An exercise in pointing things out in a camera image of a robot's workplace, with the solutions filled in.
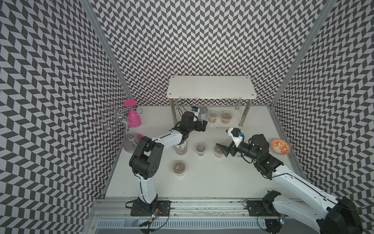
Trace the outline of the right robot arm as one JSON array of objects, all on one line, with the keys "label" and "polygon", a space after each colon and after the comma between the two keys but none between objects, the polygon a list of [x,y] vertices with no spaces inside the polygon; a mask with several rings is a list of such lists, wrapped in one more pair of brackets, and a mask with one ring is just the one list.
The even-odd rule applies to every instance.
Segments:
[{"label": "right robot arm", "polygon": [[291,171],[270,154],[263,134],[253,135],[248,142],[237,128],[230,129],[228,135],[232,138],[229,146],[217,144],[225,156],[240,154],[251,159],[263,177],[282,185],[303,201],[295,202],[277,191],[269,191],[263,198],[266,207],[273,207],[277,213],[296,219],[320,234],[363,233],[358,209],[350,199],[328,194]]}]

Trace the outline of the purple label tin can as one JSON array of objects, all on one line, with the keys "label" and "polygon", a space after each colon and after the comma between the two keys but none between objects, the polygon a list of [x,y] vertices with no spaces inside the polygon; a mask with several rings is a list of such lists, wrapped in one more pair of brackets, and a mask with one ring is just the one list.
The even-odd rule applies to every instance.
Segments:
[{"label": "purple label tin can", "polygon": [[199,107],[198,120],[207,121],[208,109],[204,106]]}]

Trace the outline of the tomato lid red jar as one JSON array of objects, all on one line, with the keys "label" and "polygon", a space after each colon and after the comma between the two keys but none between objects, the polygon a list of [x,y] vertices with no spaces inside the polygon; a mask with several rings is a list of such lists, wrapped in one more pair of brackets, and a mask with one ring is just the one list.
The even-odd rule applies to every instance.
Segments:
[{"label": "tomato lid red jar", "polygon": [[187,151],[188,151],[187,141],[185,140],[185,141],[182,141],[179,144],[175,144],[174,148],[175,148],[176,154],[178,154],[178,155],[185,155],[187,153]]}]

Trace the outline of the red tub clear lid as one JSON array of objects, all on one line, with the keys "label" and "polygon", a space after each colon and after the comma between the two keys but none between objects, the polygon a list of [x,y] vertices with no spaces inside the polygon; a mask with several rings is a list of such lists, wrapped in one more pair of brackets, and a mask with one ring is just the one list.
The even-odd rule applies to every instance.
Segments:
[{"label": "red tub clear lid", "polygon": [[222,158],[224,156],[224,152],[219,146],[216,145],[214,147],[214,155],[217,158]]},{"label": "red tub clear lid", "polygon": [[173,166],[173,171],[177,176],[183,176],[186,172],[186,165],[182,161],[177,161]]}]

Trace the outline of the red label small tub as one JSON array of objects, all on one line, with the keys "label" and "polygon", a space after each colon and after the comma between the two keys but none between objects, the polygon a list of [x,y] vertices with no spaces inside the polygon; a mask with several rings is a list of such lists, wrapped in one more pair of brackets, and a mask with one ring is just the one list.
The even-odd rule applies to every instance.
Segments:
[{"label": "red label small tub", "polygon": [[232,114],[229,111],[224,111],[221,114],[221,122],[223,124],[229,124],[232,120]]}]

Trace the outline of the clear tub brown seeds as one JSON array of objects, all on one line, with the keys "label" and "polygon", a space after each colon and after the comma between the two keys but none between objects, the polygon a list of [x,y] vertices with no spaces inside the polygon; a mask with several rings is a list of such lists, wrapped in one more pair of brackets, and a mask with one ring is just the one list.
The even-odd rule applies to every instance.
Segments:
[{"label": "clear tub brown seeds", "polygon": [[204,143],[198,143],[196,145],[195,150],[196,150],[196,154],[198,156],[203,156],[205,154],[205,152],[206,152],[206,146],[205,146]]}]

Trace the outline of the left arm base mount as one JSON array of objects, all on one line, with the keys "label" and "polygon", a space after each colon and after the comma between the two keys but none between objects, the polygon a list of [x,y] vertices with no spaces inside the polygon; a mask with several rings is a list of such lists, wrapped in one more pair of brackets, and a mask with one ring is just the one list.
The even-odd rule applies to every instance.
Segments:
[{"label": "left arm base mount", "polygon": [[156,212],[157,208],[160,210],[160,216],[169,216],[170,206],[170,200],[155,199],[151,204],[147,204],[138,198],[132,204],[131,216],[150,217]]}]

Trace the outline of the orange label small tub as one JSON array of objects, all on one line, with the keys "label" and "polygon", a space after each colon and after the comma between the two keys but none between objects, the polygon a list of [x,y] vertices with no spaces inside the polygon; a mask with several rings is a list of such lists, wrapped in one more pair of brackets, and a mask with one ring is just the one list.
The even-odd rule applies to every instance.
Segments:
[{"label": "orange label small tub", "polygon": [[209,111],[207,115],[207,120],[209,123],[215,123],[217,119],[217,113],[215,111]]}]

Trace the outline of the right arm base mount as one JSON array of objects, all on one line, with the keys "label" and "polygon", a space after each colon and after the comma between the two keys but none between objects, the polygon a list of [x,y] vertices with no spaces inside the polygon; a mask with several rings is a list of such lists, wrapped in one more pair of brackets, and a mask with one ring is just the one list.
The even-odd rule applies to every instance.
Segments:
[{"label": "right arm base mount", "polygon": [[267,194],[262,199],[245,199],[242,205],[248,211],[250,217],[258,216],[284,216],[287,215],[276,211],[273,202],[275,198],[280,196],[281,193],[275,190],[267,191]]}]

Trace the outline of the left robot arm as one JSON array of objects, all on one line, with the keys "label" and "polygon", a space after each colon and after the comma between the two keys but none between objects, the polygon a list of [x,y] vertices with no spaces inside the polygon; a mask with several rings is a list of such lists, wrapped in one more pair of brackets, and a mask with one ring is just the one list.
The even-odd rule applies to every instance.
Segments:
[{"label": "left robot arm", "polygon": [[133,174],[139,179],[140,201],[146,205],[157,201],[152,177],[159,169],[163,151],[183,143],[193,131],[204,132],[206,126],[207,121],[198,120],[193,112],[185,112],[167,133],[153,138],[141,138],[129,161]]}]

